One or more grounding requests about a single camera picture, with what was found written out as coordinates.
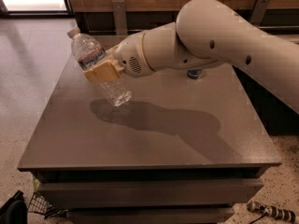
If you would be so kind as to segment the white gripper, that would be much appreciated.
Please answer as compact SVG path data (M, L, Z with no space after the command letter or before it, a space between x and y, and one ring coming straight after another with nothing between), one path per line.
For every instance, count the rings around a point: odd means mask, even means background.
M85 70L83 74L91 83L118 80L122 73L130 77L146 77L154 73L148 65L143 49L144 32L129 35L114 46L106 50L107 55L113 54L118 61L105 60Z

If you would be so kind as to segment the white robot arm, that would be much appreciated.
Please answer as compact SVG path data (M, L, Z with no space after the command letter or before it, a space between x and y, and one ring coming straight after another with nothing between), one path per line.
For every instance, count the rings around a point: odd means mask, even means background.
M217 0L192 0L177 20L126 37L84 75L114 81L124 73L209 69L228 63L299 113L299 45L253 26Z

